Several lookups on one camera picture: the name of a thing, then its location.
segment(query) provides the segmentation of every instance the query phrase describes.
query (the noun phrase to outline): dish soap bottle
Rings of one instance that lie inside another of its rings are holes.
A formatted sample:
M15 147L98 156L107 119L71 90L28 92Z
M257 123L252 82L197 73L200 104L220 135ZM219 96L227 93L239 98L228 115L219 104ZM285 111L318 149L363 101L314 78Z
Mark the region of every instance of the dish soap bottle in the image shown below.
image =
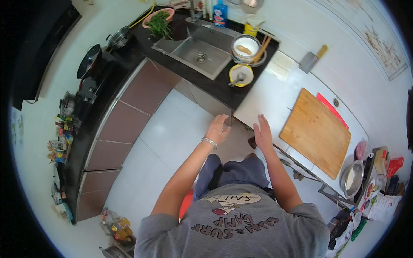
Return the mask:
M214 24L220 27L225 27L227 24L228 6L222 0L218 0L218 4L214 5Z

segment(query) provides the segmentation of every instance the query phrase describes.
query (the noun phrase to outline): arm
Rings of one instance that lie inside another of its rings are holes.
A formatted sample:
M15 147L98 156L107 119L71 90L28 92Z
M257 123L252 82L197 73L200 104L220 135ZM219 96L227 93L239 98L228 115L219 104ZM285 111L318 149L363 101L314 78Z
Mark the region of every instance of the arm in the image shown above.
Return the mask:
M289 212L292 207L302 204L293 182L284 169L273 148L271 129L264 115L258 115L259 127L254 124L255 143L261 149L267 161L268 173L274 194L280 206Z
M227 115L216 116L211 122L208 131L205 133L205 137L211 139L216 144L223 142L231 128L227 127L223 130L223 124L227 118ZM191 189L202 164L204 164L205 159L213 148L213 145L206 141L198 144L195 150L165 185L155 203L151 215L159 213L168 214L178 220L182 200Z

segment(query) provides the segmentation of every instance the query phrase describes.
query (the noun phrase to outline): person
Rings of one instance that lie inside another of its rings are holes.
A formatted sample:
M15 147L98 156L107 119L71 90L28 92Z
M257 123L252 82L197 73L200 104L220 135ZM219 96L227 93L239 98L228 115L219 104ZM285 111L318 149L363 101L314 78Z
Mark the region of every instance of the person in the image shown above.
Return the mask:
M269 182L257 156L222 165L217 155L209 154L230 131L223 129L226 118L215 117L165 185L150 216L142 219L134 257L324 257L327 225L314 204L302 202L273 149L264 115L258 115L254 134L276 201L263 189ZM181 203L198 173L194 202L178 222ZM210 189L217 173L216 187Z

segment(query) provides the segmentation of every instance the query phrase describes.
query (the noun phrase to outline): stainless steel sink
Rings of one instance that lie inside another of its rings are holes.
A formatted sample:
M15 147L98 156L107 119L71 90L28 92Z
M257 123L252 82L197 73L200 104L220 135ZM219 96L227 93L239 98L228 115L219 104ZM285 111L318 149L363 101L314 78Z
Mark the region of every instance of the stainless steel sink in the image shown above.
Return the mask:
M232 40L241 33L211 22L186 19L187 38L160 39L152 48L214 80L231 60Z

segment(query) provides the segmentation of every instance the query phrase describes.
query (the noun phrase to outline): gray t-shirt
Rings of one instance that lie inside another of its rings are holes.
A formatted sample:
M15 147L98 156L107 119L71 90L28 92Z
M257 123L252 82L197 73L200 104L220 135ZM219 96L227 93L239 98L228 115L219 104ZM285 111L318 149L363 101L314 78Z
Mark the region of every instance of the gray t-shirt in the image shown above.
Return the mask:
M142 219L140 257L324 257L330 233L314 204L285 212L253 185L230 184L194 202L178 224L167 214Z

